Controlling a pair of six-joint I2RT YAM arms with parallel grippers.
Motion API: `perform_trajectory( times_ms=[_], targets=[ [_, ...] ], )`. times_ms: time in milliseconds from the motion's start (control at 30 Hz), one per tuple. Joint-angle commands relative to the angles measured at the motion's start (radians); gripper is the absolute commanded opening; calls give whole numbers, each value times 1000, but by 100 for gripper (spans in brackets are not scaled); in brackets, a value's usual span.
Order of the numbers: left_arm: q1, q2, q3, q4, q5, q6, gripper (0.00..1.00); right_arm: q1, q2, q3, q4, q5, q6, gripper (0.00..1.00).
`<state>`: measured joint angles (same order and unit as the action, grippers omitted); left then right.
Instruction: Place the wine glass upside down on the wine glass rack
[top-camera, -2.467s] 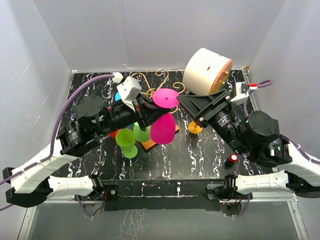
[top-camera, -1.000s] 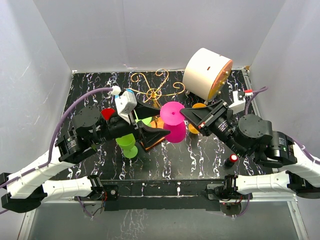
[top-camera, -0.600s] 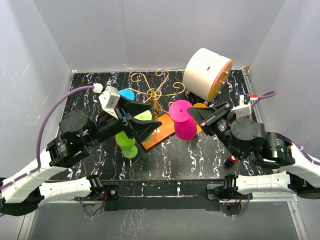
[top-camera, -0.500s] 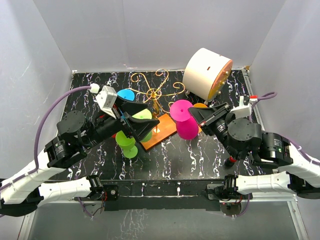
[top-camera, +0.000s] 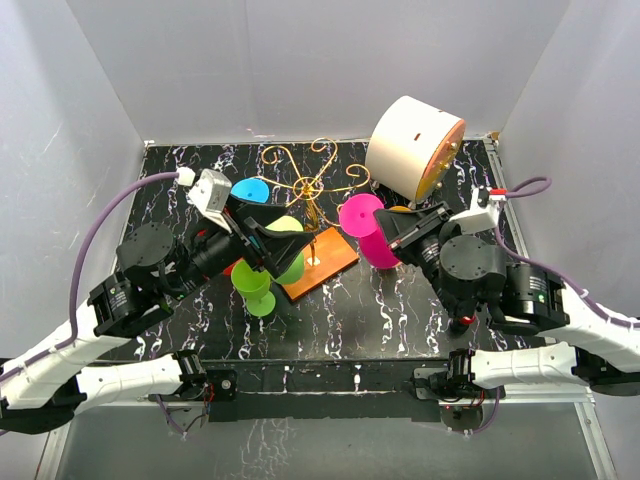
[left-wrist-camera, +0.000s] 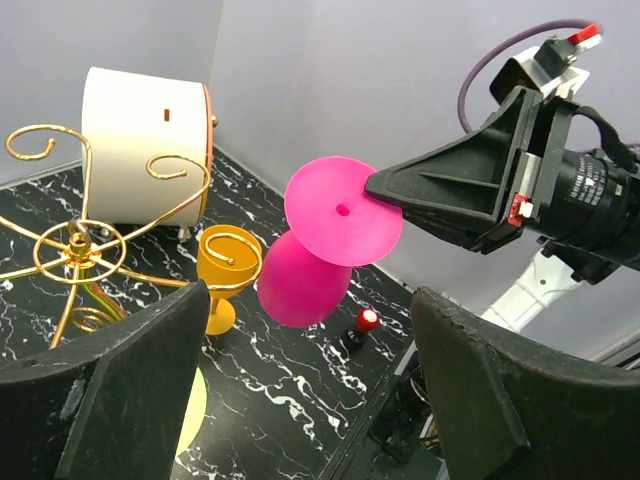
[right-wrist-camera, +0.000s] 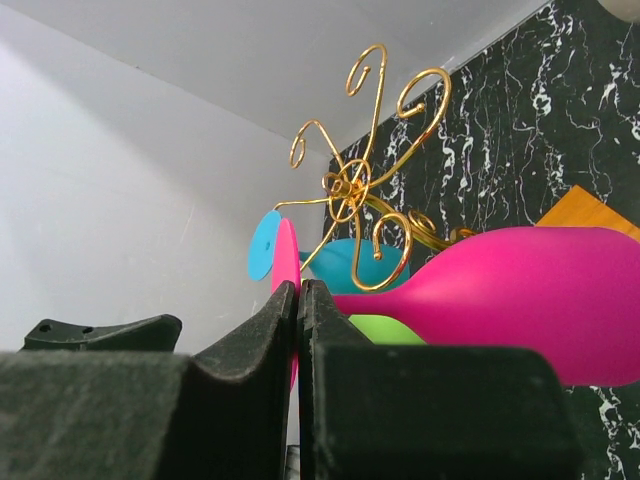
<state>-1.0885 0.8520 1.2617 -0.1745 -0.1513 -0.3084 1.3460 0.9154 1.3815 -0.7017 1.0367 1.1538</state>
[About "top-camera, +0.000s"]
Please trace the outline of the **green plastic wine glass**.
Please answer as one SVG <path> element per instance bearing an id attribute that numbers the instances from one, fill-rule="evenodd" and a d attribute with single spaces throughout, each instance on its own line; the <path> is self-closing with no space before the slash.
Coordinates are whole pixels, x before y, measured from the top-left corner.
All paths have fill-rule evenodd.
<path id="1" fill-rule="evenodd" d="M 266 270 L 253 270 L 245 260 L 240 260 L 231 271 L 231 282 L 251 315 L 264 317 L 274 310 L 276 299 Z"/>
<path id="2" fill-rule="evenodd" d="M 277 232 L 304 231 L 303 225 L 296 218 L 287 215 L 282 216 L 278 220 L 269 224 L 267 229 Z M 304 254 L 299 253 L 289 268 L 282 275 L 274 278 L 274 281 L 280 285 L 294 284 L 302 278 L 304 274 L 304 267 Z"/>

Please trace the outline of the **orange plastic wine glass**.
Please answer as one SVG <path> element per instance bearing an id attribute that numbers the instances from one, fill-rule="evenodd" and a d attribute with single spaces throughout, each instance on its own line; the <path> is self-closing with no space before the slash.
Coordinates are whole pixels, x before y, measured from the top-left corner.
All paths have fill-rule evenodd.
<path id="1" fill-rule="evenodd" d="M 410 212 L 411 211 L 411 209 L 409 207 L 402 206 L 402 205 L 392 206 L 392 207 L 389 208 L 389 210 L 395 211 L 395 212 Z"/>

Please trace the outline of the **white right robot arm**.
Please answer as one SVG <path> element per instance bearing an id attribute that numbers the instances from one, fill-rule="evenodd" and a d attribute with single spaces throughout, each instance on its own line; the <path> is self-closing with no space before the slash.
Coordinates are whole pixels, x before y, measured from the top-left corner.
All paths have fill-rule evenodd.
<path id="1" fill-rule="evenodd" d="M 445 400 L 471 398 L 516 383 L 567 383 L 610 396 L 639 393 L 639 321 L 588 299 L 551 268 L 490 244 L 478 232 L 497 226 L 500 210 L 459 214 L 444 202 L 414 211 L 378 209 L 376 224 L 392 253 L 421 269 L 452 329 L 463 332 L 479 311 L 503 334 L 550 337 L 532 349 L 458 349 L 446 368 L 416 373 L 414 385 Z"/>

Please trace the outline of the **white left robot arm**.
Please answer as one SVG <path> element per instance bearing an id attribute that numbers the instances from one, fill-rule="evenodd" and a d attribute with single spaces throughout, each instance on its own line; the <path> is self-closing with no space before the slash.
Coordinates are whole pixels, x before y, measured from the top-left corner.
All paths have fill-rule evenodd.
<path id="1" fill-rule="evenodd" d="M 171 304 L 199 291 L 228 266 L 282 275 L 313 240 L 310 232 L 272 231 L 284 205 L 227 199 L 225 227 L 202 218 L 184 241 L 158 222 L 147 223 L 116 250 L 118 267 L 79 305 L 76 316 L 34 349 L 1 365 L 1 429 L 37 435 L 99 405 L 148 395 L 194 399 L 207 373 L 193 350 L 156 359 L 96 367 L 94 361 L 174 313 Z"/>

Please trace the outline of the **blue plastic wine glass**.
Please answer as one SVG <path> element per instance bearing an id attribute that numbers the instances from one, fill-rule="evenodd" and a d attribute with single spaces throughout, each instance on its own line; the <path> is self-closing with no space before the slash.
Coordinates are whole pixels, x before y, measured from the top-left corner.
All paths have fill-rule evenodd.
<path id="1" fill-rule="evenodd" d="M 241 200 L 267 203 L 270 198 L 270 189 L 267 183 L 259 178 L 246 178 L 232 186 L 231 194 Z"/>

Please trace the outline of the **magenta plastic wine glass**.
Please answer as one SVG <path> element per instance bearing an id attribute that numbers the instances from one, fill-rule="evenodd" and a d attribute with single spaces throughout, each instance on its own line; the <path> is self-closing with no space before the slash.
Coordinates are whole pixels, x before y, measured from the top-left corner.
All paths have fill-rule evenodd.
<path id="1" fill-rule="evenodd" d="M 400 261 L 387 245 L 374 212 L 383 209 L 382 201 L 373 194 L 356 194 L 348 198 L 339 211 L 339 225 L 358 242 L 361 253 L 375 268 L 395 268 Z"/>

